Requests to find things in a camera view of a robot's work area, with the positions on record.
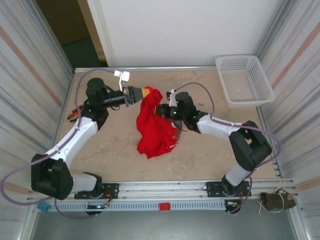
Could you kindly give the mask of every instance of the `cable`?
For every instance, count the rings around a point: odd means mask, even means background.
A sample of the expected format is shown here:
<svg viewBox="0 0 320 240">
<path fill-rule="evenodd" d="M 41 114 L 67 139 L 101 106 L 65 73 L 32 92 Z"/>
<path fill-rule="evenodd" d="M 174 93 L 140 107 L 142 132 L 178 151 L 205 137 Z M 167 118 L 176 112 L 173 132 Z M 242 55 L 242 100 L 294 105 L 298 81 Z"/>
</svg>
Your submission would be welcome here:
<svg viewBox="0 0 320 240">
<path fill-rule="evenodd" d="M 184 130 L 184 129 L 182 129 L 182 128 L 180 128 L 180 127 L 178 127 L 178 126 L 175 126 L 177 129 L 179 129 L 179 130 L 181 130 L 181 131 L 183 131 L 183 132 L 188 132 L 189 131 L 189 129 L 188 130 Z"/>
<path fill-rule="evenodd" d="M 183 84 L 182 86 L 176 88 L 174 91 L 177 92 L 177 91 L 179 91 L 180 89 L 182 89 L 182 88 L 184 88 L 184 87 L 186 87 L 186 86 L 188 86 L 188 85 L 191 85 L 191 84 L 198 85 L 198 86 L 202 87 L 202 88 L 206 91 L 206 93 L 208 94 L 208 96 L 209 96 L 209 98 L 210 98 L 210 101 L 211 101 L 211 104 L 212 104 L 212 113 L 210 113 L 210 117 L 212 117 L 212 116 L 214 115 L 215 111 L 216 111 L 215 103 L 214 103 L 214 100 L 213 100 L 213 98 L 212 98 L 209 90 L 208 90 L 204 85 L 202 85 L 201 83 L 192 81 L 192 82 L 188 82 L 188 83 L 186 83 L 186 84 Z"/>
<path fill-rule="evenodd" d="M 208 191 L 208 189 L 204 189 L 204 187 L 206 187 L 206 186 L 207 186 L 207 184 L 205 184 L 205 185 L 202 186 L 202 188 L 201 188 L 202 191 L 206 191 L 206 192 Z"/>
<path fill-rule="evenodd" d="M 108 194 L 110 195 L 109 201 L 111 201 L 111 200 L 112 200 L 112 193 L 111 193 L 111 191 L 108 190 L 108 189 L 104 189 L 103 191 L 104 191 L 104 194 L 106 195 L 106 197 L 108 197 Z"/>
<path fill-rule="evenodd" d="M 43 162 L 43 161 L 51 158 L 53 155 L 55 155 L 56 153 L 58 153 L 59 150 L 61 150 L 65 145 L 67 145 L 67 144 L 71 141 L 71 139 L 76 135 L 76 133 L 77 133 L 77 131 L 78 131 L 78 128 L 80 127 L 80 124 L 81 124 L 81 110 L 80 110 L 80 108 L 79 108 L 79 106 L 78 106 L 78 104 L 77 104 L 80 84 L 81 84 L 81 82 L 83 81 L 83 79 L 85 78 L 85 76 L 87 76 L 89 73 L 96 72 L 96 71 L 104 71 L 104 72 L 108 72 L 108 73 L 112 73 L 112 74 L 114 74 L 114 72 L 115 72 L 115 71 L 113 71 L 113 70 L 108 70 L 108 69 L 104 69 L 104 68 L 93 68 L 93 69 L 87 71 L 86 73 L 84 73 L 84 74 L 82 75 L 82 77 L 80 78 L 80 80 L 79 80 L 79 82 L 78 82 L 78 84 L 77 84 L 77 86 L 76 86 L 75 98 L 74 98 L 74 105 L 75 105 L 75 107 L 76 107 L 76 109 L 77 109 L 77 111 L 78 111 L 78 115 L 79 115 L 79 117 L 78 117 L 78 122 L 77 122 L 77 128 L 73 131 L 73 133 L 71 134 L 71 136 L 70 136 L 64 143 L 62 143 L 61 146 L 59 146 L 58 149 L 55 150 L 53 153 L 51 153 L 51 154 L 49 154 L 49 155 L 47 155 L 47 156 L 44 156 L 44 157 L 42 157 L 42 158 L 40 158 L 40 159 L 38 159 L 38 160 L 36 160 L 36 161 L 34 161 L 34 162 L 28 163 L 28 164 L 26 164 L 26 165 L 24 165 L 24 166 L 18 167 L 17 169 L 14 169 L 14 170 L 12 170 L 11 172 L 9 172 L 9 173 L 7 173 L 6 175 L 4 175 L 4 177 L 1 179 L 1 182 L 0 182 L 0 193 L 1 193 L 1 195 L 2 195 L 8 202 L 10 202 L 10 203 L 12 203 L 12 204 L 15 204 L 15 205 L 30 206 L 30 205 L 34 205 L 34 204 L 41 203 L 41 202 L 46 201 L 46 200 L 48 200 L 48 199 L 51 198 L 50 196 L 48 196 L 48 197 L 45 197 L 45 198 L 42 198 L 42 199 L 40 199 L 40 200 L 33 201 L 33 202 L 20 202 L 20 201 L 16 201 L 16 200 L 10 198 L 10 197 L 6 194 L 5 188 L 4 188 L 4 184 L 5 184 L 6 179 L 7 179 L 8 177 L 10 177 L 11 175 L 13 175 L 13 174 L 15 174 L 15 173 L 17 173 L 17 172 L 19 172 L 19 171 L 22 171 L 22 170 L 24 170 L 24 169 L 26 169 L 26 168 L 29 168 L 29 167 L 31 167 L 31 166 L 33 166 L 33 165 L 39 164 L 39 163 L 41 163 L 41 162 Z"/>
<path fill-rule="evenodd" d="M 273 135 L 271 132 L 268 132 L 268 131 L 265 131 L 261 128 L 257 128 L 257 127 L 253 127 L 253 126 L 245 126 L 245 125 L 237 125 L 237 124 L 231 124 L 231 123 L 226 123 L 226 122 L 223 122 L 223 121 L 219 121 L 217 120 L 216 118 L 213 117 L 213 114 L 215 112 L 215 103 L 214 103 L 214 100 L 209 92 L 209 90 L 204 86 L 202 85 L 201 83 L 198 83 L 198 82 L 189 82 L 189 83 L 186 83 L 180 87 L 178 87 L 177 89 L 175 89 L 175 92 L 184 88 L 185 86 L 188 86 L 188 85 L 191 85 L 191 84 L 194 84 L 194 85 L 199 85 L 200 87 L 202 87 L 206 93 L 208 94 L 209 98 L 210 98 L 210 101 L 211 101 L 211 104 L 212 104 L 212 113 L 210 114 L 210 119 L 217 123 L 217 124 L 221 124 L 221 125 L 224 125 L 224 126 L 228 126 L 228 127 L 232 127 L 232 128 L 242 128 L 242 129 L 248 129 L 248 130 L 254 130 L 254 131 L 258 131 L 258 132 L 261 132 L 261 133 L 264 133 L 266 135 L 269 135 L 270 137 L 272 137 L 273 139 L 275 139 L 275 141 L 277 142 L 278 144 L 278 151 L 276 152 L 276 154 L 274 156 L 272 156 L 270 159 L 266 160 L 266 161 L 263 161 L 261 162 L 260 164 L 258 164 L 253 170 L 252 172 L 250 172 L 245 178 L 250 178 L 250 182 L 252 183 L 252 178 L 251 178 L 251 175 L 261 166 L 267 164 L 267 163 L 270 163 L 271 161 L 275 160 L 281 153 L 282 151 L 282 144 L 281 144 L 281 141 L 279 140 L 278 137 L 276 137 L 275 135 Z M 249 187 L 249 190 L 248 190 L 248 195 L 245 197 L 245 199 L 242 201 L 242 203 L 234 210 L 230 211 L 229 213 L 233 213 L 235 212 L 237 209 L 239 209 L 241 206 L 243 206 L 243 204 L 247 201 L 247 198 L 249 197 L 249 194 L 250 194 L 250 191 L 251 191 L 251 188 L 252 188 L 252 184 L 250 185 Z"/>
<path fill-rule="evenodd" d="M 242 190 L 239 191 L 239 196 L 240 196 L 240 202 L 242 202 L 242 200 L 244 199 L 244 194 Z"/>
</svg>

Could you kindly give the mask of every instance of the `metal frame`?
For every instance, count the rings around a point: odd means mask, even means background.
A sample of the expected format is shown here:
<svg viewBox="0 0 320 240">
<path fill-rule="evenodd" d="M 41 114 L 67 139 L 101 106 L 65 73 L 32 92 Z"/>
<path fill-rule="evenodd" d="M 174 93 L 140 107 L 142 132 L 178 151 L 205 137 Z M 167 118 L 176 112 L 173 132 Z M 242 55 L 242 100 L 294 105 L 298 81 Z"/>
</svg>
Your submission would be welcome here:
<svg viewBox="0 0 320 240">
<path fill-rule="evenodd" d="M 91 68 L 76 68 L 76 73 L 85 73 Z M 148 72 L 148 71 L 215 71 L 217 70 L 216 66 L 163 66 L 163 67 L 106 67 L 110 70 L 120 70 L 120 71 L 130 71 L 130 72 Z M 257 107 L 257 112 L 261 121 L 261 125 L 265 130 L 268 130 L 268 126 L 263 116 L 263 112 L 260 107 Z M 275 145 L 272 141 L 272 148 L 275 149 Z M 273 192 L 276 188 L 279 187 L 279 178 L 281 177 L 281 168 L 274 163 L 275 178 L 270 179 L 253 179 L 252 183 L 252 196 L 251 199 L 258 199 L 261 192 Z M 212 180 L 199 180 L 199 181 L 149 181 L 149 182 L 136 182 L 136 181 L 127 181 L 119 182 L 119 194 L 118 199 L 112 200 L 117 204 L 136 204 L 143 203 L 146 201 L 159 203 L 160 202 L 172 202 L 172 201 L 184 201 L 188 203 L 189 201 L 195 201 L 196 203 L 201 203 L 203 201 L 216 201 L 216 200 L 232 200 L 238 199 L 237 197 L 221 197 L 221 198 L 208 198 L 207 193 L 202 191 L 202 187 L 206 182 Z M 293 193 L 297 197 L 297 192 L 295 185 L 292 179 L 285 179 L 286 189 Z M 32 199 L 36 200 L 43 198 L 43 195 L 35 195 Z M 76 200 L 74 199 L 74 194 L 71 194 L 67 199 L 63 201 L 68 205 L 78 205 L 79 203 L 87 204 L 89 202 L 97 202 L 96 199 L 92 200 Z M 292 218 L 292 224 L 296 230 L 296 234 L 299 237 L 299 240 L 309 239 L 307 238 L 308 234 L 306 233 L 303 216 L 298 214 L 298 210 L 291 210 L 290 215 Z M 27 222 L 35 221 L 36 214 L 29 214 L 29 219 Z"/>
<path fill-rule="evenodd" d="M 288 13 L 294 3 L 297 0 L 284 0 L 278 13 L 275 16 L 270 28 L 268 29 L 264 39 L 262 40 L 261 46 L 258 49 L 256 55 L 261 60 L 265 55 L 266 51 L 268 50 L 271 42 L 273 41 L 274 37 L 277 35 L 279 29 L 283 26 L 283 23 L 288 17 Z M 40 13 L 40 18 L 43 20 L 45 19 L 41 11 L 39 10 L 37 4 L 35 4 L 35 0 L 32 0 L 33 5 L 37 8 L 38 12 Z M 48 23 L 44 20 L 44 24 L 47 26 L 47 33 L 52 36 L 52 39 L 55 41 L 55 37 L 53 32 L 51 31 L 50 27 L 48 27 Z M 61 56 L 64 60 L 66 60 L 66 56 L 62 49 L 60 48 Z M 126 70 L 129 72 L 138 72 L 138 71 L 215 71 L 217 67 L 214 65 L 211 66 L 163 66 L 163 67 L 110 67 L 111 70 Z M 90 70 L 90 68 L 76 68 L 75 73 L 84 73 Z M 64 113 L 66 111 L 67 103 L 69 100 L 71 87 L 73 85 L 74 78 L 70 83 L 70 87 L 68 89 L 68 94 L 66 97 L 66 101 L 62 108 L 61 119 L 58 122 L 58 129 L 57 134 L 55 135 L 54 145 L 58 140 L 58 135 L 61 129 L 61 120 L 64 117 Z M 262 124 L 262 127 L 268 130 L 268 126 L 265 122 L 263 113 L 261 108 L 257 108 L 257 112 Z M 275 163 L 275 170 L 278 170 L 278 177 L 282 176 L 281 166 Z M 210 198 L 207 197 L 206 192 L 202 191 L 202 187 L 205 182 L 208 181 L 157 181 L 157 182 L 121 182 L 119 190 L 119 199 L 113 200 L 114 202 L 119 203 L 129 203 L 132 201 L 208 201 Z M 297 192 L 294 187 L 294 182 L 292 179 L 286 179 L 287 189 L 290 188 L 290 192 L 294 193 L 297 196 Z M 272 179 L 254 179 L 252 184 L 252 196 L 250 198 L 258 198 L 260 192 L 272 192 L 279 186 L 279 178 L 272 178 Z M 75 200 L 73 195 L 68 197 L 65 202 L 81 202 L 81 200 Z M 292 223 L 294 225 L 296 234 L 299 240 L 310 239 L 310 231 L 308 230 L 308 226 L 306 225 L 306 220 L 302 216 L 301 211 L 298 207 L 290 209 L 290 215 L 292 218 Z M 36 206 L 30 206 L 26 209 L 25 215 L 23 219 L 24 225 L 17 233 L 17 239 L 20 240 L 29 240 L 32 234 L 32 226 L 35 223 L 37 216 L 37 209 Z"/>
</svg>

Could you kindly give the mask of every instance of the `white plastic basket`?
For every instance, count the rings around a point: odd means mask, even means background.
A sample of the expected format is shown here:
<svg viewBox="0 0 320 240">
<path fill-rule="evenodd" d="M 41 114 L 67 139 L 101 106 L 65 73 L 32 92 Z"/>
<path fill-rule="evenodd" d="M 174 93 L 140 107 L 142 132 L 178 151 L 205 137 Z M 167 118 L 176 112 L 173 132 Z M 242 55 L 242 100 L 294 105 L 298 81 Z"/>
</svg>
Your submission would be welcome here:
<svg viewBox="0 0 320 240">
<path fill-rule="evenodd" d="M 275 93 L 256 56 L 221 56 L 215 64 L 229 108 L 257 107 L 275 100 Z"/>
</svg>

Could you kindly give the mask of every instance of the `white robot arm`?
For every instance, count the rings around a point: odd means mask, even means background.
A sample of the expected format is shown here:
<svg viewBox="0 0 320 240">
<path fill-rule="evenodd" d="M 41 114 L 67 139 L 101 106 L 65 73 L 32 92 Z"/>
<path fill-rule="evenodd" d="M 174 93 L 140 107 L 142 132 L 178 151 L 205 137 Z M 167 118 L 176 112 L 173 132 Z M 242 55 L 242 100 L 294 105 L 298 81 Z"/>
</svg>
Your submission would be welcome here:
<svg viewBox="0 0 320 240">
<path fill-rule="evenodd" d="M 102 178 L 84 172 L 71 175 L 69 168 L 79 150 L 89 138 L 96 134 L 105 123 L 109 113 L 107 108 L 125 104 L 135 104 L 149 92 L 145 88 L 124 87 L 118 91 L 110 91 L 100 78 L 93 78 L 87 84 L 87 100 L 83 104 L 80 125 L 78 121 L 67 135 L 45 155 L 36 154 L 32 162 L 52 155 L 49 159 L 31 167 L 31 188 L 59 200 L 71 193 L 86 192 L 88 196 L 97 198 L 102 193 Z M 187 92 L 167 92 L 169 104 L 158 105 L 155 113 L 166 119 L 173 119 L 178 125 L 183 121 L 186 127 L 197 133 L 210 134 L 230 141 L 236 164 L 222 178 L 222 187 L 226 195 L 231 196 L 246 176 L 261 163 L 271 152 L 271 147 L 261 132 L 245 130 L 234 125 L 257 127 L 254 122 L 244 124 L 233 123 L 218 118 L 211 118 L 206 112 L 196 109 Z M 67 144 L 66 140 L 77 132 Z"/>
<path fill-rule="evenodd" d="M 140 101 L 149 92 L 149 89 L 132 86 L 121 87 L 120 90 L 114 91 L 106 86 L 102 79 L 91 79 L 87 83 L 87 100 L 81 111 L 80 125 L 78 119 L 55 147 L 44 155 L 36 154 L 32 158 L 34 162 L 57 152 L 47 160 L 31 167 L 31 188 L 59 200 L 78 192 L 87 192 L 93 198 L 100 196 L 102 178 L 89 172 L 71 175 L 69 171 L 71 163 L 89 138 L 95 135 L 106 122 L 109 116 L 108 108 L 120 105 L 128 107 Z M 73 134 L 73 138 L 68 142 L 67 140 Z"/>
<path fill-rule="evenodd" d="M 232 195 L 244 179 L 272 153 L 272 148 L 260 131 L 236 126 L 258 128 L 253 121 L 235 123 L 211 117 L 196 109 L 187 92 L 167 92 L 169 104 L 156 107 L 155 113 L 162 118 L 183 121 L 186 127 L 199 134 L 210 134 L 230 142 L 236 163 L 222 178 L 226 195 Z"/>
</svg>

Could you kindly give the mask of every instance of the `wire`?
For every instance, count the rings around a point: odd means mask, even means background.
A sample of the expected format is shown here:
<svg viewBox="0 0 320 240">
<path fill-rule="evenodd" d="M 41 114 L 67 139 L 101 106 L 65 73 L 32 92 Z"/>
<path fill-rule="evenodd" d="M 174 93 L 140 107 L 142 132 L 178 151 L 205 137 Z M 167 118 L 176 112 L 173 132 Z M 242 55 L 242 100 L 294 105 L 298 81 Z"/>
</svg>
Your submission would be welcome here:
<svg viewBox="0 0 320 240">
<path fill-rule="evenodd" d="M 180 127 L 178 127 L 178 126 L 175 126 L 177 129 L 179 129 L 179 130 L 181 130 L 181 131 L 183 131 L 183 132 L 188 132 L 189 131 L 189 129 L 188 130 L 184 130 L 184 129 L 182 129 L 182 128 L 180 128 Z"/>
<path fill-rule="evenodd" d="M 72 216 L 72 215 L 65 214 L 64 212 L 62 212 L 61 210 L 59 210 L 58 204 L 57 204 L 57 199 L 56 199 L 56 198 L 54 199 L 54 206 L 55 206 L 56 211 L 57 211 L 59 214 L 61 214 L 62 216 L 64 216 L 65 218 L 68 218 L 68 219 L 74 219 L 74 220 L 89 219 L 89 218 L 92 218 L 92 217 L 97 216 L 96 214 L 95 214 L 95 215 L 88 215 L 88 216 Z"/>
<path fill-rule="evenodd" d="M 276 191 L 278 191 L 279 189 L 281 189 L 281 182 L 284 182 L 284 186 L 283 186 L 283 190 L 285 190 L 285 188 L 286 188 L 286 185 L 287 185 L 287 183 L 286 183 L 286 180 L 284 180 L 283 178 L 280 180 L 280 182 L 279 182 L 279 187 L 275 190 L 275 192 Z"/>
<path fill-rule="evenodd" d="M 242 202 L 242 200 L 244 199 L 244 194 L 242 190 L 239 191 L 239 196 L 240 196 L 240 202 Z"/>
<path fill-rule="evenodd" d="M 111 108 L 113 111 L 119 111 L 120 106 L 119 106 L 119 105 L 117 105 L 117 106 L 111 106 L 110 108 Z"/>
<path fill-rule="evenodd" d="M 9 197 L 6 192 L 5 192 L 5 187 L 4 187 L 4 184 L 5 184 L 5 181 L 7 180 L 8 177 L 10 177 L 11 175 L 17 173 L 17 172 L 20 172 L 24 169 L 27 169 L 31 166 L 34 166 L 36 164 L 39 164 L 49 158 L 51 158 L 53 155 L 55 155 L 56 153 L 59 152 L 59 150 L 61 150 L 65 145 L 67 145 L 71 139 L 73 139 L 73 137 L 76 135 L 77 131 L 78 131 L 78 128 L 80 127 L 80 124 L 81 124 L 81 110 L 80 110 L 80 107 L 78 106 L 77 104 L 77 101 L 78 101 L 78 93 L 79 93 L 79 88 L 80 88 L 80 84 L 81 82 L 83 81 L 83 79 L 85 78 L 85 76 L 87 76 L 89 73 L 92 73 L 92 72 L 96 72 L 96 71 L 104 71 L 104 72 L 108 72 L 108 73 L 114 73 L 115 71 L 113 70 L 109 70 L 109 69 L 105 69 L 105 68 L 93 68 L 89 71 L 87 71 L 86 73 L 84 73 L 81 78 L 79 79 L 79 82 L 76 86 L 76 90 L 75 90 L 75 98 L 74 98 L 74 105 L 75 105 L 75 108 L 77 109 L 78 111 L 78 122 L 77 122 L 77 128 L 73 131 L 73 133 L 70 135 L 70 137 L 64 142 L 61 144 L 61 146 L 58 147 L 57 150 L 55 150 L 54 152 L 52 152 L 51 154 L 47 155 L 47 156 L 44 156 L 36 161 L 33 161 L 31 163 L 28 163 L 24 166 L 21 166 L 21 167 L 18 167 L 17 169 L 14 169 L 12 170 L 11 172 L 7 173 L 6 175 L 4 175 L 4 177 L 1 179 L 1 182 L 0 182 L 0 193 L 1 195 L 10 203 L 12 204 L 15 204 L 15 205 L 20 205 L 20 206 L 30 206 L 30 205 L 34 205 L 34 204 L 38 204 L 38 203 L 41 203 L 43 201 L 46 201 L 46 200 L 49 200 L 51 199 L 50 196 L 48 197 L 45 197 L 45 198 L 42 198 L 40 200 L 37 200 L 37 201 L 33 201 L 33 202 L 20 202 L 20 201 L 16 201 L 14 199 L 12 199 L 11 197 Z"/>
<path fill-rule="evenodd" d="M 104 194 L 106 195 L 106 197 L 108 197 L 108 194 L 110 195 L 109 200 L 111 201 L 111 199 L 112 199 L 112 193 L 111 193 L 111 191 L 108 190 L 108 189 L 104 189 L 103 191 L 104 191 Z"/>
<path fill-rule="evenodd" d="M 250 186 L 249 186 L 248 193 L 246 194 L 244 200 L 240 203 L 240 205 L 237 208 L 233 209 L 232 211 L 228 211 L 229 214 L 233 214 L 234 212 L 236 212 L 238 209 L 240 209 L 246 203 L 246 201 L 248 200 L 248 197 L 250 195 L 251 188 L 252 188 L 252 178 L 250 177 Z"/>
<path fill-rule="evenodd" d="M 206 192 L 208 191 L 208 189 L 207 189 L 207 188 L 206 188 L 206 189 L 204 189 L 204 187 L 206 187 L 206 186 L 207 186 L 207 184 L 205 184 L 205 185 L 203 185 L 203 186 L 202 186 L 202 188 L 201 188 L 201 189 L 202 189 L 202 191 L 206 191 Z"/>
</svg>

